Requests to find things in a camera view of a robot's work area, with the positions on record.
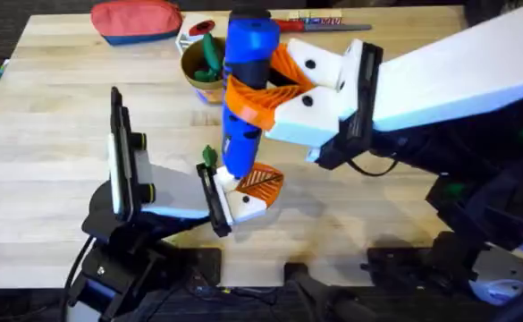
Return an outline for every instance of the orange handle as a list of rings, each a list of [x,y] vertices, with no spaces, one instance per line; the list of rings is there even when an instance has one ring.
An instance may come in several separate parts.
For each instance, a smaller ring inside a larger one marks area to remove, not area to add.
[[[305,31],[305,22],[303,21],[285,21],[274,19],[279,25],[281,32],[303,32]]]

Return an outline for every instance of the wooden table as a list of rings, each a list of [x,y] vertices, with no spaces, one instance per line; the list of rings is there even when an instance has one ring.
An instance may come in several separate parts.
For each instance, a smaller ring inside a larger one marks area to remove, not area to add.
[[[347,9],[343,19],[374,28],[283,38],[338,53],[360,38],[391,59],[464,28],[460,7]],[[219,148],[220,107],[200,103],[183,79],[173,40],[110,47],[87,14],[30,17],[0,84],[0,288],[63,285],[87,238],[80,224],[89,198],[108,177],[113,85],[133,129],[148,134],[153,163],[192,173],[206,144]],[[305,153],[262,140],[257,160],[285,173],[268,214],[223,239],[204,225],[173,241],[223,248],[224,285],[278,285],[289,259],[306,261],[326,283],[370,284],[359,269],[367,247],[426,246],[446,229],[424,201],[431,174],[406,165],[378,179],[347,166],[329,172],[305,163]],[[369,171],[390,164],[357,161]]]

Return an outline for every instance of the screw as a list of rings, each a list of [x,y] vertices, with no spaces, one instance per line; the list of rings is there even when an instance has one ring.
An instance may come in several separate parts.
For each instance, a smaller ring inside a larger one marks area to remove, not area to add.
[[[305,66],[309,69],[315,69],[316,67],[316,63],[314,60],[312,59],[308,59],[306,62],[305,62]]]
[[[313,105],[313,98],[310,97],[309,95],[305,95],[301,101],[303,102],[303,104],[305,106],[312,106]]]

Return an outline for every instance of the orange 3d-printed part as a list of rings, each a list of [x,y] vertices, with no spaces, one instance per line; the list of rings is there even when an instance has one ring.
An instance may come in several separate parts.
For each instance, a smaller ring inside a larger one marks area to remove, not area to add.
[[[280,104],[315,87],[289,56],[284,44],[280,44],[273,52],[271,67],[299,85],[252,89],[229,75],[225,91],[225,104],[234,114],[266,131],[273,127],[274,110]]]
[[[256,162],[235,190],[262,199],[269,208],[279,196],[284,178],[279,170]]]

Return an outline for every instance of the red pencil case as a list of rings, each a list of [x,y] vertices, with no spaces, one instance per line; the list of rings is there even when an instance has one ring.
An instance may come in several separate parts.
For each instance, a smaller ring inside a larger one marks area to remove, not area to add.
[[[118,0],[95,5],[90,20],[116,46],[173,37],[182,17],[177,5],[163,0]]]

